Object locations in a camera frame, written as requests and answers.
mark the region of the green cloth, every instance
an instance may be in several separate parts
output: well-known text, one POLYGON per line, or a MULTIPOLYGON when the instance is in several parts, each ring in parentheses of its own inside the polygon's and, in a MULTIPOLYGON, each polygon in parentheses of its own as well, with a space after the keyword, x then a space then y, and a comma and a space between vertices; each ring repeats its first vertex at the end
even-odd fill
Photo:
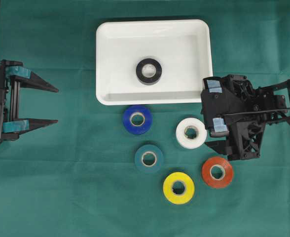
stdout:
POLYGON ((175 138, 201 104, 148 106, 153 125, 135 136, 122 125, 127 106, 95 96, 95 37, 106 21, 202 19, 210 27, 214 75, 247 75, 254 87, 290 77, 290 0, 1 0, 0 60, 24 66, 59 93, 21 89, 21 118, 58 124, 0 145, 0 237, 290 237, 290 127, 268 126, 261 158, 234 161, 226 189, 208 187, 206 145, 186 150, 175 138), (134 166, 144 143, 165 164, 134 166), (173 205, 163 180, 183 171, 190 203, 173 205))

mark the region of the orange tape roll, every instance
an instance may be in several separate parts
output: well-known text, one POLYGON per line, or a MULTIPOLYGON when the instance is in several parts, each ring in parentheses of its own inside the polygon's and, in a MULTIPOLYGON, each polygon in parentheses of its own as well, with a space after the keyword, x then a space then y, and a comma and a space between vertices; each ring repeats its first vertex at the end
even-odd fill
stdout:
POLYGON ((204 182, 212 188, 222 189, 230 184, 234 177, 234 170, 231 164, 222 157, 211 157, 202 166, 202 178, 204 182), (215 178, 211 171, 218 167, 222 171, 222 176, 215 178))

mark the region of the black tape roll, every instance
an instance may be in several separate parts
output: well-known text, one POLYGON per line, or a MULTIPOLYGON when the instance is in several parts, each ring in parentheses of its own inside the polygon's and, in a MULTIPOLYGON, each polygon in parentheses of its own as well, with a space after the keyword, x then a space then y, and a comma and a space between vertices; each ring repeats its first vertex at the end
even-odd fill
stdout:
POLYGON ((155 59, 152 58, 146 58, 142 60, 141 62, 138 63, 136 67, 136 75, 139 81, 145 85, 153 85, 157 83, 159 81, 161 73, 162 73, 161 65, 155 59), (151 64, 156 69, 156 73, 151 77, 146 77, 142 73, 142 69, 146 64, 151 64))

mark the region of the black cable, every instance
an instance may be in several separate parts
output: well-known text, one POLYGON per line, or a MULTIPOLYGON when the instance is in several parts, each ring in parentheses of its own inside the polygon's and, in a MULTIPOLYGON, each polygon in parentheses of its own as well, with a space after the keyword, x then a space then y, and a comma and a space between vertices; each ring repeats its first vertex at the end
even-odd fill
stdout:
POLYGON ((231 113, 231 114, 223 114, 223 116, 262 114, 262 113, 272 113, 272 112, 279 112, 279 111, 281 112, 284 110, 290 110, 290 108, 276 109, 276 110, 250 111, 250 112, 237 112, 237 113, 231 113))

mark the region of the blue tape roll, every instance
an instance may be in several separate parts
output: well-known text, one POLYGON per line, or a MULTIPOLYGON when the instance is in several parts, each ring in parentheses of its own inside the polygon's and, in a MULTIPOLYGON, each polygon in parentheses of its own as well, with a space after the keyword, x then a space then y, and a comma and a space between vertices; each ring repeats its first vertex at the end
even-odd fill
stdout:
POLYGON ((161 150, 154 145, 144 145, 140 147, 134 156, 134 162, 137 169, 144 173, 157 172, 164 163, 164 155, 161 150), (144 155, 150 153, 155 157, 155 162, 152 165, 146 165, 143 161, 144 155))
POLYGON ((132 105, 123 114, 122 122, 126 130, 132 134, 140 135, 146 133, 152 124, 152 116, 148 108, 143 105, 132 105), (132 124, 131 119, 134 115, 141 115, 144 119, 139 126, 132 124))

